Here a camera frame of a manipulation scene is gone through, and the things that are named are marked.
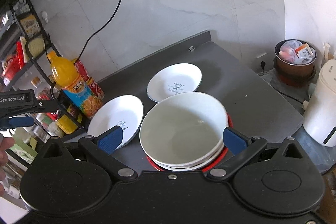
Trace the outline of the person's left hand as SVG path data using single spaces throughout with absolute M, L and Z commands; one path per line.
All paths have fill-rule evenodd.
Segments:
M 1 164 L 0 180 L 1 181 L 3 181 L 6 177 L 5 171 L 2 168 L 8 162 L 8 156 L 5 151 L 11 148 L 13 145 L 15 145 L 15 140 L 12 137 L 4 137 L 1 134 L 1 146 L 0 146 L 0 164 Z

